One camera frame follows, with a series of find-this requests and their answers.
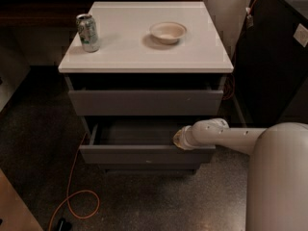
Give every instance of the white sticker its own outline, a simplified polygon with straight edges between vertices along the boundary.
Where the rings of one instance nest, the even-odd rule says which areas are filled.
[[[308,29],[305,28],[300,23],[297,26],[297,29],[294,34],[294,38],[303,46],[306,47],[308,43]]]

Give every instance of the cable connector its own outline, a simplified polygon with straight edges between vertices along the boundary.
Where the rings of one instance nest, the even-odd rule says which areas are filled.
[[[246,17],[246,29],[253,26],[253,16],[250,14],[250,8],[246,8],[247,17]]]

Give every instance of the cabinet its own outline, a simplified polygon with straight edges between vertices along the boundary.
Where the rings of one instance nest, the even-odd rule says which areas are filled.
[[[294,39],[307,9],[308,0],[258,0],[238,41],[235,78],[255,126],[308,122],[308,47]]]
[[[217,114],[225,74],[233,70],[204,4],[97,2],[90,12],[99,51],[84,52],[76,37],[59,66],[89,134],[80,147],[85,161],[106,170],[160,171],[210,162],[213,145],[184,151],[172,142],[183,126]],[[170,20],[188,28],[184,39],[163,45],[150,37],[152,24]]]

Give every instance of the black cabinet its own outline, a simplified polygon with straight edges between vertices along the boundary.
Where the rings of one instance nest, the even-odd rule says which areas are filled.
[[[237,44],[235,77],[253,125],[308,123],[308,46],[294,38],[299,23],[308,28],[308,0],[258,0],[252,14],[254,25]]]

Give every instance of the gray drawer front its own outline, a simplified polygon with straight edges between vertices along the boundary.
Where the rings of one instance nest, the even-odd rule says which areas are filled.
[[[80,150],[87,164],[101,164],[107,168],[114,165],[135,168],[174,165],[177,168],[191,168],[209,163],[215,147],[184,151],[174,145],[81,145]]]
[[[212,116],[222,90],[71,90],[78,116]]]

